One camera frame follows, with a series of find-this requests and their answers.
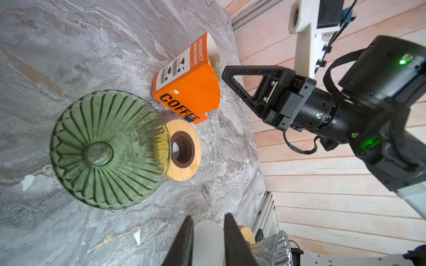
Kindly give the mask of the frosted white mug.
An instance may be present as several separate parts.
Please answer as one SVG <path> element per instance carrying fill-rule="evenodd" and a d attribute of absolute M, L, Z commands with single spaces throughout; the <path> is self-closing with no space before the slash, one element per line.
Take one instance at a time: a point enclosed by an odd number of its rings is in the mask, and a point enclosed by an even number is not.
<path fill-rule="evenodd" d="M 194 227 L 193 266 L 222 266 L 225 259 L 224 229 L 211 220 Z"/>

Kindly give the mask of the wooden ring dripper stand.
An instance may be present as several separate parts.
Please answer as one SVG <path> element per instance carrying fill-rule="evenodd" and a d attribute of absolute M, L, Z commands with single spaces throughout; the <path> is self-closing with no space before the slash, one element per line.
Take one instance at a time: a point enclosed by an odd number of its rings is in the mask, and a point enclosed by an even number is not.
<path fill-rule="evenodd" d="M 250 227 L 247 226 L 239 226 L 239 230 L 241 232 L 241 234 L 244 237 L 244 240 L 246 241 L 246 243 L 251 246 L 253 244 L 256 243 L 255 241 L 255 236 L 253 231 L 250 229 Z"/>

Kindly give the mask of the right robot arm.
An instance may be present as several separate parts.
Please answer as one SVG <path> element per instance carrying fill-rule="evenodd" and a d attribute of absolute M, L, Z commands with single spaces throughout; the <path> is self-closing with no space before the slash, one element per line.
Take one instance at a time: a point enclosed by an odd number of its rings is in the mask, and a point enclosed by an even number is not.
<path fill-rule="evenodd" d="M 364 49 L 336 59 L 351 63 L 334 83 L 282 66 L 226 66 L 223 81 L 265 124 L 308 131 L 326 151 L 350 145 L 389 191 L 426 215 L 426 146 L 406 130 L 410 109 L 426 93 L 426 49 L 379 35 Z"/>

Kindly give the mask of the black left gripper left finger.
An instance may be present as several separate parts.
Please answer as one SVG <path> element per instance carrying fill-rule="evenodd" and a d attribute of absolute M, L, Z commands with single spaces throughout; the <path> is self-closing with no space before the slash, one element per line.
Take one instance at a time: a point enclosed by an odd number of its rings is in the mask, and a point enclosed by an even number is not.
<path fill-rule="evenodd" d="M 162 266 L 192 266 L 194 248 L 194 221 L 186 216 Z"/>

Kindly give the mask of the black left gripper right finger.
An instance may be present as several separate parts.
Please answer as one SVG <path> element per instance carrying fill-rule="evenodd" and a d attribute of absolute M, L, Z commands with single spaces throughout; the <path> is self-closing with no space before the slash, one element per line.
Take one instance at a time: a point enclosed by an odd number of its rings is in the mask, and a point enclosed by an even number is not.
<path fill-rule="evenodd" d="M 257 266 L 256 260 L 231 213 L 225 215 L 224 241 L 226 266 Z"/>

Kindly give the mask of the clear glass dripper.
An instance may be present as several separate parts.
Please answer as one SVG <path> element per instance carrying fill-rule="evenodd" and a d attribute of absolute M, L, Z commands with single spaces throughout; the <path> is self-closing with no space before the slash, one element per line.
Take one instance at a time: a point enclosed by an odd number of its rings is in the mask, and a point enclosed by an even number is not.
<path fill-rule="evenodd" d="M 285 231 L 250 246 L 258 266 L 292 266 L 290 242 Z"/>

